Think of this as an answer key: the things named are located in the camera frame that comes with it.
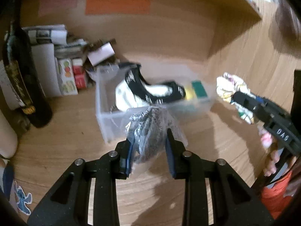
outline finger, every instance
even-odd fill
[[[278,144],[277,144],[277,142],[274,142],[274,143],[272,143],[272,145],[271,145],[270,152],[271,152],[271,151],[274,151],[274,150],[278,150]]]
[[[264,174],[264,176],[271,176],[272,173],[269,170],[267,170],[266,168],[264,168],[263,174]]]
[[[267,170],[270,171],[272,174],[274,174],[277,171],[277,168],[275,166],[275,162],[272,160],[269,160],[266,166]]]
[[[278,154],[278,150],[273,150],[271,152],[271,158],[273,160],[273,162],[277,163],[280,160],[280,156]]]
[[[286,174],[293,167],[293,165],[296,161],[297,161],[297,157],[293,156],[290,160],[289,166],[287,167],[287,169],[284,171],[283,174]]]

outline human hand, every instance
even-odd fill
[[[277,146],[275,145],[272,147],[272,151],[267,156],[265,161],[265,167],[263,169],[264,176],[271,176],[272,174],[275,174],[277,171],[276,163],[279,161],[280,157],[278,154]],[[284,171],[284,174],[286,174],[294,165],[294,163],[297,161],[297,157],[293,156],[290,160],[288,168]]]

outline metal screw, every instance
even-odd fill
[[[218,163],[219,165],[221,165],[221,166],[224,166],[224,165],[227,164],[227,162],[226,162],[224,159],[218,159],[218,160],[217,160],[217,163]]]
[[[117,155],[118,155],[118,153],[117,153],[117,151],[115,151],[115,150],[112,150],[112,151],[109,152],[109,156],[110,156],[110,157],[115,157],[115,156],[117,156]]]
[[[81,164],[84,163],[84,160],[83,160],[83,159],[76,159],[74,163],[75,163],[77,166],[80,166]]]
[[[186,150],[186,151],[183,152],[183,156],[184,157],[191,157],[191,155],[192,155],[192,153],[190,151],[188,151],[188,150]]]

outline orange object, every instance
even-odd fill
[[[292,199],[291,196],[283,197],[291,175],[292,172],[289,172],[284,178],[275,183],[273,188],[264,187],[261,191],[261,202],[274,219],[282,213]]]
[[[150,0],[87,0],[85,14],[148,14],[150,8]]]
[[[65,77],[72,77],[72,74],[71,74],[69,71],[67,71],[67,72],[65,73]]]

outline bottle label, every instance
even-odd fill
[[[11,84],[15,92],[17,93],[20,100],[23,102],[22,105],[20,105],[22,107],[23,112],[27,115],[34,113],[36,111],[36,108],[32,105],[33,102],[24,84],[19,69],[18,61],[12,60],[9,65],[5,66],[5,70],[7,72],[8,77],[10,78]]]

